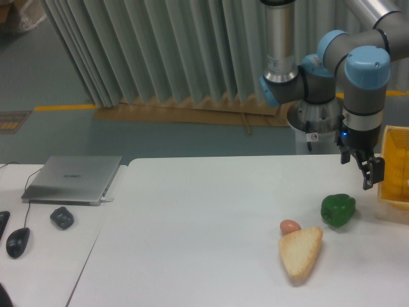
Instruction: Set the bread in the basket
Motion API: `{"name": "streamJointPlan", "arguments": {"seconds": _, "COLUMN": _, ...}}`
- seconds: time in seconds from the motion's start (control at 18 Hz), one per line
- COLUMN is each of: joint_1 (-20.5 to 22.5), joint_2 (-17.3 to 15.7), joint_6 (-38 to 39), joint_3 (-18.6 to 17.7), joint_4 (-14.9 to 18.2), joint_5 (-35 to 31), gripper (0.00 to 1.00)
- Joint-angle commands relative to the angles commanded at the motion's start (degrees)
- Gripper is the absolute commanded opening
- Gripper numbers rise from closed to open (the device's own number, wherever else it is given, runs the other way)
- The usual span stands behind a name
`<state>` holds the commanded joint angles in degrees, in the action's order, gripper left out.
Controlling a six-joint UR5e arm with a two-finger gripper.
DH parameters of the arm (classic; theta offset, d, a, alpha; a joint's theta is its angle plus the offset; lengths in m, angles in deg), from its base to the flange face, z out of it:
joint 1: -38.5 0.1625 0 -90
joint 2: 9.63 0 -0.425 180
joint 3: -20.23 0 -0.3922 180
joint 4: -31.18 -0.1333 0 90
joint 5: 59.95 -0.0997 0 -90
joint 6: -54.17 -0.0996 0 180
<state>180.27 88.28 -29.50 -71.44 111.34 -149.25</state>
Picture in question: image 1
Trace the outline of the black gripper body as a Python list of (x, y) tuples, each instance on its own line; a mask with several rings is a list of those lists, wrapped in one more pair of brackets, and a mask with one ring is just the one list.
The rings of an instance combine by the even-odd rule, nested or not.
[(353, 152), (362, 150), (372, 152), (380, 137), (380, 127), (371, 130), (354, 130), (344, 124), (343, 119), (338, 119), (336, 124), (335, 145), (347, 146), (349, 149), (349, 162)]

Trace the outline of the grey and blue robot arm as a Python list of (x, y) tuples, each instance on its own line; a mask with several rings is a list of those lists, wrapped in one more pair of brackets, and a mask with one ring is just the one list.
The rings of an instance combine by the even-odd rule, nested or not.
[(341, 163), (355, 159), (363, 188), (384, 178), (385, 161), (376, 157), (387, 84), (392, 62), (408, 57), (408, 19), (392, 1), (347, 1), (365, 31), (350, 35), (333, 30), (322, 37), (314, 55), (294, 61), (294, 1), (263, 1), (267, 64), (260, 83), (270, 107), (299, 101), (300, 115), (292, 126), (312, 132), (305, 107), (329, 105), (335, 87), (344, 91), (332, 114), (335, 145)]

